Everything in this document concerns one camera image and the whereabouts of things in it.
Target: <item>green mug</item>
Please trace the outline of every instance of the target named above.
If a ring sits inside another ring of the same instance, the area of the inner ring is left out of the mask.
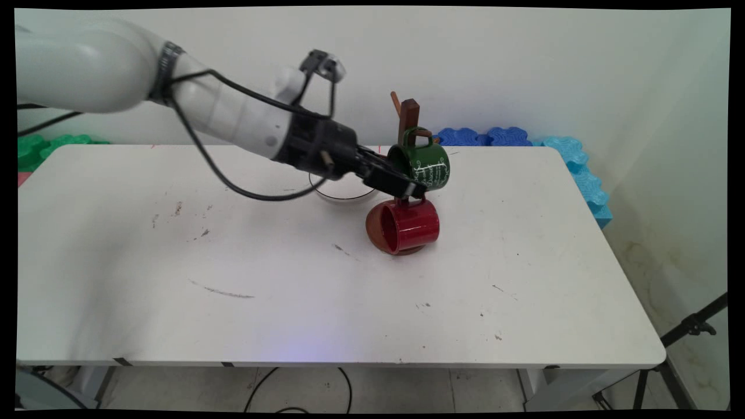
[[[404,131],[404,141],[415,130],[425,130],[422,127],[411,127]],[[407,175],[412,180],[424,183],[428,191],[440,189],[450,178],[450,159],[445,149],[435,144],[432,137],[427,145],[408,147],[394,145],[388,151],[388,161],[396,170]]]

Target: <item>red mug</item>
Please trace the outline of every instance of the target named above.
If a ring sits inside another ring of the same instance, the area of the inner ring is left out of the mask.
[[[415,203],[399,199],[381,203],[380,226],[381,244],[390,254],[432,243],[440,235],[437,210],[426,199]]]

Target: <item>mug handle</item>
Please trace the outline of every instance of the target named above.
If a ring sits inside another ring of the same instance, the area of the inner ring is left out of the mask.
[[[416,131],[416,130],[426,131],[427,129],[426,128],[422,128],[422,127],[411,127],[411,128],[407,128],[404,131],[404,141],[403,141],[404,144],[407,144],[406,139],[409,138],[409,136],[411,135],[411,133],[414,132],[414,131]],[[430,145],[433,145],[434,144],[434,139],[432,138],[432,136],[428,136],[427,139],[429,140],[429,143],[426,145],[427,147],[429,147]]]

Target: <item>table leg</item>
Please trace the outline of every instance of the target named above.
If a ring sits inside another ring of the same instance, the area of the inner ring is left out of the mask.
[[[107,366],[94,367],[89,365],[80,367],[72,384],[67,389],[70,392],[76,393],[76,395],[83,396],[81,401],[87,406],[93,404],[91,409],[95,409],[100,403],[96,397],[101,390],[101,385],[104,383],[109,368]]]
[[[526,412],[569,410],[583,398],[612,385],[633,370],[565,370],[525,402]]]

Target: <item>white wall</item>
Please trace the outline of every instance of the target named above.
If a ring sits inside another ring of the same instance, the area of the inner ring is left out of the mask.
[[[726,290],[726,121],[729,10],[565,10],[499,7],[257,7],[24,10],[32,31],[117,16],[161,34],[239,83],[266,90],[279,64],[313,48],[348,75],[337,120],[361,142],[393,144],[389,92],[415,98],[439,131],[524,128],[531,139],[582,140],[610,193],[606,237],[662,334]],[[326,109],[315,81],[304,104]],[[19,113],[19,126],[49,117]],[[188,143],[171,110],[142,104],[41,132],[117,143]],[[701,407],[729,399],[726,314],[714,338],[670,349]]]
[[[620,180],[604,233],[660,335],[727,291],[729,18],[700,14],[603,160]],[[709,323],[716,336],[685,337],[668,354],[698,407],[724,410],[727,310]]]
[[[389,92],[422,105],[439,131],[523,127],[531,137],[574,135],[599,153],[661,71],[696,13],[499,7],[238,7],[162,10],[25,10],[32,31],[73,28],[118,16],[180,44],[236,81],[266,89],[280,64],[313,48],[341,57],[337,119],[362,142],[396,141]],[[325,110],[325,81],[311,109]],[[22,126],[45,117],[21,113]],[[173,111],[143,104],[126,113],[81,116],[44,132],[94,133],[121,143],[188,143]]]

